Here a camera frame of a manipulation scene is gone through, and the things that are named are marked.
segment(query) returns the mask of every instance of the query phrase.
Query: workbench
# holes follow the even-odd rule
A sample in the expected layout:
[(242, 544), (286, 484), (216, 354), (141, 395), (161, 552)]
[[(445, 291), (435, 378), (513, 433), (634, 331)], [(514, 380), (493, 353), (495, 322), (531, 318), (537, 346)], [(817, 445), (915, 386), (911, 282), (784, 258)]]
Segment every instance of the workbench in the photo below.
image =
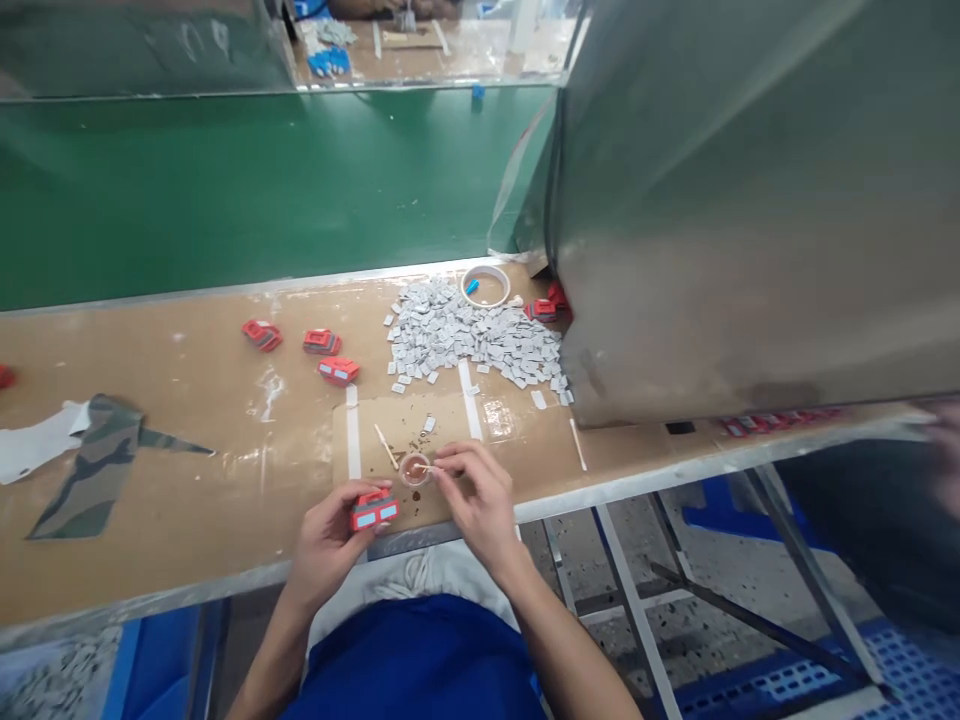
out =
[[(292, 47), (300, 89), (333, 89), (396, 86), (402, 84), (437, 85), (458, 80), (482, 84), (543, 83), (558, 78), (577, 25), (575, 18), (543, 19), (531, 37), (530, 47), (522, 55), (508, 52), (509, 20), (437, 20), (449, 54), (442, 48), (378, 48), (375, 29), (381, 34), (394, 31), (391, 22), (351, 20), (357, 36), (347, 48), (350, 72), (334, 78), (313, 74), (307, 64), (306, 49)], [(420, 21), (419, 27), (430, 26)], [(582, 33), (589, 26), (585, 22)]]
[[(864, 406), (822, 425), (743, 440), (715, 421), (697, 421), (695, 432), (682, 435), (657, 423), (580, 431), (584, 471), (571, 408), (546, 385), (546, 410), (535, 407), (531, 388), (478, 374), (473, 364), (468, 380), (479, 385), (476, 396), (465, 393), (462, 368), (442, 369), (435, 385), (418, 381), (402, 396), (391, 393), (396, 378), (387, 374), (383, 323), (398, 290), (438, 274), (455, 282), (490, 262), (0, 315), (4, 361), (18, 370), (16, 385), (0, 394), (0, 427), (30, 426), (64, 401), (106, 393), (142, 410), (151, 428), (216, 450), (206, 457), (141, 449), (106, 530), (91, 539), (23, 539), (74, 453), (0, 487), (0, 649), (281, 582), (304, 512), (348, 478), (350, 453), (359, 452), (362, 474), (390, 472), (374, 422), (402, 447), (423, 441), (427, 412), (438, 416), (438, 442), (465, 437), (472, 401), (483, 440), (515, 480), (517, 520), (525, 523), (856, 438), (892, 436), (920, 417), (901, 404)], [(503, 269), (514, 293), (545, 295), (522, 267)], [(277, 325), (283, 344), (257, 352), (240, 332), (251, 318)], [(362, 368), (353, 408), (345, 390), (317, 375), (318, 358), (300, 347), (305, 331), (317, 327), (339, 332), (341, 354)], [(351, 411), (359, 432), (352, 440)], [(371, 560), (456, 536), (436, 488), (395, 489), (401, 518), (371, 548)]]

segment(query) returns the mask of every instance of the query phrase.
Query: tape roll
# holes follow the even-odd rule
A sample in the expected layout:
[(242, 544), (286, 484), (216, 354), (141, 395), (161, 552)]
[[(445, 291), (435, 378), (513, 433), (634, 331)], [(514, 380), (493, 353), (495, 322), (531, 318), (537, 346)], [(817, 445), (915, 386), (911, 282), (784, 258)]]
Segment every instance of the tape roll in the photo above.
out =
[[(467, 286), (470, 284), (471, 280), (477, 277), (477, 275), (486, 275), (488, 277), (492, 277), (500, 283), (500, 285), (503, 287), (503, 295), (499, 300), (489, 304), (478, 303), (476, 300), (471, 299), (470, 296), (467, 295)], [(467, 270), (463, 277), (460, 278), (460, 294), (463, 295), (463, 298), (474, 307), (487, 309), (499, 307), (507, 301), (508, 297), (510, 297), (510, 278), (507, 277), (507, 274), (503, 270), (498, 267), (494, 267), (493, 265), (477, 265), (476, 267)]]

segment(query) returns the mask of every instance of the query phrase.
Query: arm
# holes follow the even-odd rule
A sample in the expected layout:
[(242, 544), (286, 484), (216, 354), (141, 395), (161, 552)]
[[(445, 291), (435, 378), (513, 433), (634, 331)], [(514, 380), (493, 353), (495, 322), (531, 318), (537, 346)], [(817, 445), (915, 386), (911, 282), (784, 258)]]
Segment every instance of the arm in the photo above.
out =
[(361, 495), (389, 486), (389, 480), (353, 480), (307, 511), (287, 584), (227, 720), (272, 720), (297, 696), (313, 616), (381, 529), (351, 534), (350, 508)]
[[(580, 622), (537, 572), (514, 532), (513, 480), (475, 441), (437, 453), (440, 491), (474, 555), (509, 598), (550, 708), (562, 720), (641, 718), (637, 704)], [(464, 497), (450, 477), (464, 472), (476, 495)]]

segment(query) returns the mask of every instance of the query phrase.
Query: camouflage fabric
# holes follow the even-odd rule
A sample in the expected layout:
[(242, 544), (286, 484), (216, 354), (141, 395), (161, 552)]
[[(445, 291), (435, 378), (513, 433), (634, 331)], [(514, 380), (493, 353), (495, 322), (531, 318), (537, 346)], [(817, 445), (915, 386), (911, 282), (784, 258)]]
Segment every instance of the camouflage fabric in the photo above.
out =
[(27, 540), (96, 537), (102, 533), (140, 445), (213, 454), (199, 445), (143, 428), (143, 413), (106, 395), (94, 396), (89, 415), (90, 427), (83, 434), (73, 470)]

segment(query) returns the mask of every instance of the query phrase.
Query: toothpick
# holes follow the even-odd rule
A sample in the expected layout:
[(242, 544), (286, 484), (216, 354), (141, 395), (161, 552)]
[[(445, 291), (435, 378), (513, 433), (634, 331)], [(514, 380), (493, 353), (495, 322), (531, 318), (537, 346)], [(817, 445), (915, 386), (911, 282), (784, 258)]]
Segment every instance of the toothpick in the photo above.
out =
[(380, 432), (380, 426), (374, 423), (373, 429), (377, 431), (377, 437), (380, 438), (380, 444), (383, 445), (383, 449), (387, 451), (387, 457), (390, 458), (390, 464), (393, 465), (393, 469), (397, 472), (400, 472), (400, 465), (397, 463), (397, 459), (393, 456), (393, 451), (390, 450), (390, 446), (387, 445), (387, 439), (383, 436), (383, 433)]
[(583, 459), (583, 449), (580, 447), (580, 436), (577, 435), (577, 425), (573, 422), (573, 418), (570, 418), (570, 429), (573, 431), (573, 441), (577, 444), (577, 455), (580, 456), (580, 467), (583, 468), (584, 472), (587, 472), (587, 461)]

